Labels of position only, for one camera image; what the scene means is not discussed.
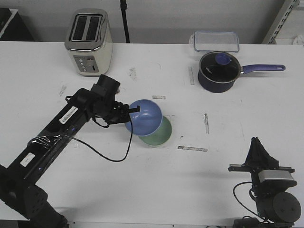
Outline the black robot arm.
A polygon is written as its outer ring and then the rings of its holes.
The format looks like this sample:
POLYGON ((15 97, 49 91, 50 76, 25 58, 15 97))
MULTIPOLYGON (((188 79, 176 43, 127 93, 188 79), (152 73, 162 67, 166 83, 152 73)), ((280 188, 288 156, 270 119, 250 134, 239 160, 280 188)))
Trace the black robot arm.
POLYGON ((90 90, 81 88, 67 96, 67 105, 7 167, 0 168, 0 199, 28 219, 33 228, 67 228, 67 219, 48 203, 47 193, 37 181, 88 121, 102 118, 105 128, 131 121, 140 106, 115 100, 120 83, 100 75, 90 90))
POLYGON ((280 166, 269 155, 257 137, 251 144, 243 164, 231 164, 228 171, 249 172, 251 175, 250 198, 255 202, 254 216, 234 220, 235 228, 291 228, 300 216, 297 198, 287 192, 297 185, 292 177, 294 169, 280 166))

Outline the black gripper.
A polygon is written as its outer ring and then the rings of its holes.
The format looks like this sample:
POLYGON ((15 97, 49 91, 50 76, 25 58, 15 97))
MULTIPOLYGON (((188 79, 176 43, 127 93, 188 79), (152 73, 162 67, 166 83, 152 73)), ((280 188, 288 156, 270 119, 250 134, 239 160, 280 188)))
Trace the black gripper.
POLYGON ((251 139, 244 164, 231 164, 228 171, 249 172, 256 197, 271 197, 297 185, 292 177, 295 170, 291 167, 278 167, 278 160, 269 155, 258 137, 251 139), (255 162, 255 152, 262 168, 250 167, 255 162))
POLYGON ((130 108, 122 102, 112 101, 108 104, 98 101, 92 106, 92 120, 99 125, 97 118, 102 118, 107 125, 127 123, 130 121, 129 113, 140 111, 140 106, 130 108))

